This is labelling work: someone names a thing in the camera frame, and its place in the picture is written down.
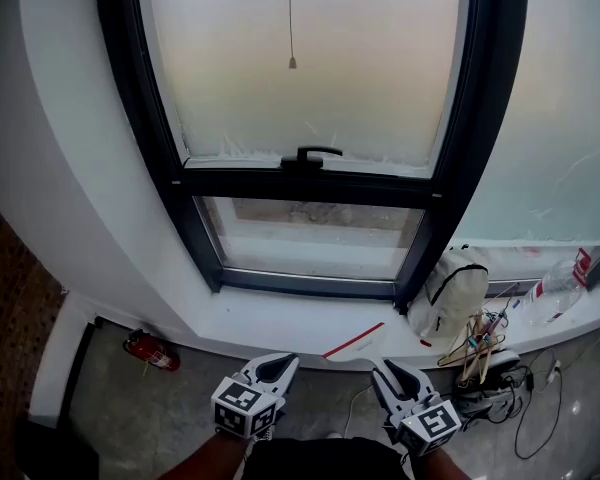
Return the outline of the person's black shirt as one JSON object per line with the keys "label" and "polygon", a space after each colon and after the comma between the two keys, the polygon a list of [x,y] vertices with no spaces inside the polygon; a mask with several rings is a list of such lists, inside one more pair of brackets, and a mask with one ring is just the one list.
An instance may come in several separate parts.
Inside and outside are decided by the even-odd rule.
{"label": "person's black shirt", "polygon": [[355,437],[257,442],[241,480],[410,480],[395,450]]}

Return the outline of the clear window pane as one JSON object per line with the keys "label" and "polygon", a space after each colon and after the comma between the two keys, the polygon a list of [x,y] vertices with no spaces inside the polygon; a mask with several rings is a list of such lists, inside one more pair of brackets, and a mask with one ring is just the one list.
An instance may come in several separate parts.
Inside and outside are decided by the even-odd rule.
{"label": "clear window pane", "polygon": [[397,276],[424,211],[342,203],[197,197],[228,268],[351,279]]}

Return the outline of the person's right forearm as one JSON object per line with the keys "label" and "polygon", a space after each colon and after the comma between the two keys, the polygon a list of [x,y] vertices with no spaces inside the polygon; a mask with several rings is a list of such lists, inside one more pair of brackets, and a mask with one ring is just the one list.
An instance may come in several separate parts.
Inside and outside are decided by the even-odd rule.
{"label": "person's right forearm", "polygon": [[443,448],[410,457],[414,480],[472,480]]}

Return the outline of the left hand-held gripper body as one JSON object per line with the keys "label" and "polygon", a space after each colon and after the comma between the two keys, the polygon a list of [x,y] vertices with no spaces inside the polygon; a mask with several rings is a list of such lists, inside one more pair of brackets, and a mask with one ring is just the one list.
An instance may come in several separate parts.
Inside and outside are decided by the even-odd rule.
{"label": "left hand-held gripper body", "polygon": [[259,381],[249,381],[241,371],[224,377],[211,396],[217,428],[251,439],[275,425],[283,414],[285,396],[268,393]]}

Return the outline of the white squeegee with red blade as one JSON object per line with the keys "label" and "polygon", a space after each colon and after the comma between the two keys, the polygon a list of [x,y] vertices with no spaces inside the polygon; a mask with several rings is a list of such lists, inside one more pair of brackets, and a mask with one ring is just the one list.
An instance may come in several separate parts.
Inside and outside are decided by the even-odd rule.
{"label": "white squeegee with red blade", "polygon": [[355,338],[328,351],[323,358],[334,363],[366,361],[379,371],[386,373],[388,369],[380,354],[380,345],[384,341],[385,334],[385,323],[380,322]]}

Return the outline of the grey framed window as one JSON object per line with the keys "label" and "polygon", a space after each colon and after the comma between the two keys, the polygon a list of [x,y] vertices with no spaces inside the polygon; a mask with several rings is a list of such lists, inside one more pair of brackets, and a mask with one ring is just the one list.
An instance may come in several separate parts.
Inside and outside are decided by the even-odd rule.
{"label": "grey framed window", "polygon": [[[528,0],[468,0],[459,79],[441,152],[427,179],[273,168],[194,169],[180,158],[160,96],[141,0],[96,0],[109,62],[144,163],[187,252],[213,292],[223,287],[391,301],[404,311],[432,272],[487,166],[513,89]],[[421,209],[397,276],[386,281],[284,275],[222,264],[197,197]]]}

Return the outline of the wooden clothes hanger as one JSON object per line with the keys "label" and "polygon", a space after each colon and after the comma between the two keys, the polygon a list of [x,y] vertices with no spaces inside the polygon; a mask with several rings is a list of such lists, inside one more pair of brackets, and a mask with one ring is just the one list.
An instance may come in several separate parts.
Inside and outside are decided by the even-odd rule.
{"label": "wooden clothes hanger", "polygon": [[509,325],[507,310],[482,311],[471,315],[453,340],[449,350],[436,363],[440,368],[460,367],[460,387],[467,387],[472,378],[479,385],[486,380],[492,356],[506,340]]}

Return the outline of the white windowsill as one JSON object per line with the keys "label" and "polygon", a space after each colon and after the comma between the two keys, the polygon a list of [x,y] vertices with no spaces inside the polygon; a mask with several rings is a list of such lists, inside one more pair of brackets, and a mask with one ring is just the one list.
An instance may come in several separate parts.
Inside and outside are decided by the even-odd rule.
{"label": "white windowsill", "polygon": [[[493,300],[488,309],[507,310],[504,347],[519,354],[555,346],[600,328],[600,286],[584,294],[563,316],[546,327],[527,327],[520,309]],[[183,346],[251,359],[268,351],[294,352],[305,368],[337,369],[324,354],[374,325],[385,334],[380,353],[386,358],[432,369],[451,347],[449,338],[421,338],[390,305],[353,299],[282,296],[240,289],[206,294],[189,305],[184,331],[168,333]]]}

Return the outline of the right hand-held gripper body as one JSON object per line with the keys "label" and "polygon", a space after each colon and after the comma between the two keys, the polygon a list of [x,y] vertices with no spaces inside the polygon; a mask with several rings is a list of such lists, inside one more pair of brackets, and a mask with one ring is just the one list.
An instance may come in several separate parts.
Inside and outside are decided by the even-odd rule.
{"label": "right hand-held gripper body", "polygon": [[461,428],[449,400],[438,392],[423,399],[393,400],[384,428],[392,444],[404,446],[412,457],[426,455],[446,444]]}

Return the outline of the person's left forearm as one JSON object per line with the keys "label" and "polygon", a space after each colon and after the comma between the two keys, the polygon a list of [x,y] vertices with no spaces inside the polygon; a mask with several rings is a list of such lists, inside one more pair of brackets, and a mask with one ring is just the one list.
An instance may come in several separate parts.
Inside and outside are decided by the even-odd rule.
{"label": "person's left forearm", "polygon": [[219,431],[183,462],[158,480],[233,480],[249,440]]}

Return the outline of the clear plastic bottle red label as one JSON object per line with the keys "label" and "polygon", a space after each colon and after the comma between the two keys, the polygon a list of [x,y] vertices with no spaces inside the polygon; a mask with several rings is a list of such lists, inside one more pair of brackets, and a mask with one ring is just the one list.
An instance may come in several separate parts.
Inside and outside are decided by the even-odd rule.
{"label": "clear plastic bottle red label", "polygon": [[526,293],[521,302],[524,324],[548,326],[566,313],[586,291],[592,258],[580,248],[572,259],[561,260]]}

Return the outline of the wide frosted window pane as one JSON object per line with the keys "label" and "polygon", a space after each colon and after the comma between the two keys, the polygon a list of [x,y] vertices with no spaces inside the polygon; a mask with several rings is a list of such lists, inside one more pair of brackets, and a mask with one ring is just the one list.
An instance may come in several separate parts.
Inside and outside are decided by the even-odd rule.
{"label": "wide frosted window pane", "polygon": [[600,245],[600,0],[529,0],[499,136],[456,230]]}

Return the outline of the white backpack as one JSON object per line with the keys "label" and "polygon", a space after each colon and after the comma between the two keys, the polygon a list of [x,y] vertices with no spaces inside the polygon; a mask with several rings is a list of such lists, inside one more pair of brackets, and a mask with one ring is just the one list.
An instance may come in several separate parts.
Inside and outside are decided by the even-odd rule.
{"label": "white backpack", "polygon": [[453,338],[481,307],[489,286],[485,256],[473,248],[445,251],[406,313],[421,338]]}

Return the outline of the frosted window glass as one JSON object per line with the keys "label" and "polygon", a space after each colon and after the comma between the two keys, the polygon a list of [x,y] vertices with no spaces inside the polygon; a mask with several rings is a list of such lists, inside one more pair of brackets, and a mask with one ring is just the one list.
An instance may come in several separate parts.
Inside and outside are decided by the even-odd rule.
{"label": "frosted window glass", "polygon": [[141,0],[186,165],[273,168],[327,146],[332,171],[433,175],[468,0]]}

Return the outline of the red fire extinguisher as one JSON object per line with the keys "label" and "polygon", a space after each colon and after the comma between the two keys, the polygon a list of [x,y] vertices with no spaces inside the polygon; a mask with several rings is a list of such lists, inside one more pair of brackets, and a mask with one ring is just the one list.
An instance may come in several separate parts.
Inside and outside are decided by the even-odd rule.
{"label": "red fire extinguisher", "polygon": [[169,372],[176,372],[180,368],[179,355],[161,340],[141,328],[132,331],[123,342],[122,347],[130,355],[155,368]]}

